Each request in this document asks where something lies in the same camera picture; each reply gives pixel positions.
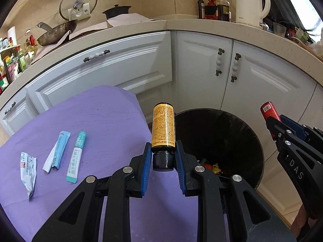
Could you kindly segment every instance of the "barcode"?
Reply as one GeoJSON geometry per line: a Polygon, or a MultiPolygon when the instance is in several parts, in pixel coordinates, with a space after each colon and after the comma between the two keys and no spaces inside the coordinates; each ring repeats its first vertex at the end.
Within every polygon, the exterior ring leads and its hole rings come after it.
{"type": "Polygon", "coordinates": [[[270,104],[266,105],[266,106],[263,108],[264,112],[267,112],[269,109],[271,109],[270,104]]]}

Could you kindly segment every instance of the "silver bolt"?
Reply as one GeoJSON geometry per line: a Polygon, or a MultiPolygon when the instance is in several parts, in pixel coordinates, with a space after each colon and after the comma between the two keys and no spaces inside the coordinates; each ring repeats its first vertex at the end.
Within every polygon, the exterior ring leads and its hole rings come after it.
{"type": "Polygon", "coordinates": [[[88,176],[87,178],[86,178],[86,182],[88,182],[88,183],[93,183],[95,181],[95,177],[94,176],[92,176],[92,175],[90,175],[90,176],[88,176]]]}
{"type": "Polygon", "coordinates": [[[238,174],[235,174],[232,176],[232,179],[235,181],[235,182],[240,182],[242,180],[242,177],[239,176],[238,174]]]}
{"type": "Polygon", "coordinates": [[[131,173],[132,172],[132,167],[131,166],[126,166],[122,169],[124,173],[131,173]]]}
{"type": "Polygon", "coordinates": [[[195,171],[196,172],[204,172],[205,168],[203,166],[196,166],[195,171]]]}

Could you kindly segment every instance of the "window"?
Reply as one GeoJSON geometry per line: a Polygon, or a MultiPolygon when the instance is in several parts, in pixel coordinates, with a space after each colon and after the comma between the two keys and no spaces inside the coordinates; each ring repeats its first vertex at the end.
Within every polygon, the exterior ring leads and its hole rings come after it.
{"type": "Polygon", "coordinates": [[[309,0],[290,0],[300,18],[303,26],[314,41],[321,40],[323,22],[309,0]]]}

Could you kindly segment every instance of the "cabinet handle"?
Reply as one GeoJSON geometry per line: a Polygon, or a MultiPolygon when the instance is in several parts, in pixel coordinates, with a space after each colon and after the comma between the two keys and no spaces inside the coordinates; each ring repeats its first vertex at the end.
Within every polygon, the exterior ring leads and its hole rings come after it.
{"type": "Polygon", "coordinates": [[[232,74],[231,74],[231,82],[233,83],[235,80],[237,80],[236,72],[238,71],[238,63],[239,59],[241,58],[240,54],[235,54],[235,59],[233,61],[233,67],[232,67],[232,74]]]}
{"type": "Polygon", "coordinates": [[[11,107],[9,107],[9,109],[8,109],[8,110],[6,110],[6,111],[4,112],[4,114],[6,115],[7,113],[9,113],[9,112],[11,111],[11,109],[12,109],[15,105],[16,105],[16,102],[13,102],[13,103],[12,103],[12,105],[11,105],[11,107]]]}
{"type": "Polygon", "coordinates": [[[89,57],[86,57],[84,58],[83,62],[87,62],[87,61],[90,61],[94,58],[99,58],[100,56],[103,56],[107,53],[110,53],[110,50],[104,50],[103,52],[100,52],[100,53],[95,53],[94,55],[90,55],[89,57]]]}
{"type": "Polygon", "coordinates": [[[220,70],[221,64],[222,64],[222,54],[224,53],[224,50],[222,48],[219,48],[218,51],[218,58],[216,60],[216,70],[215,70],[215,75],[219,76],[222,71],[220,70]]]}

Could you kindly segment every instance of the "purple table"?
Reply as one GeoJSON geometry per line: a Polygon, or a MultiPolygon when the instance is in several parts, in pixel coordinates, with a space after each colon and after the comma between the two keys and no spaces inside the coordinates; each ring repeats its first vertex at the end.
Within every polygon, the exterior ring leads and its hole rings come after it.
{"type": "MultiPolygon", "coordinates": [[[[10,221],[30,242],[48,217],[88,175],[112,175],[143,153],[151,133],[136,96],[112,86],[98,86],[71,97],[40,114],[15,133],[1,148],[0,203],[10,221]],[[59,132],[71,133],[58,171],[42,167],[59,132]],[[65,180],[79,131],[87,133],[78,182],[65,180]],[[20,153],[37,157],[33,198],[20,180],[20,153]]],[[[197,198],[184,197],[177,172],[151,170],[142,199],[130,199],[132,242],[196,241],[197,198]]]]}

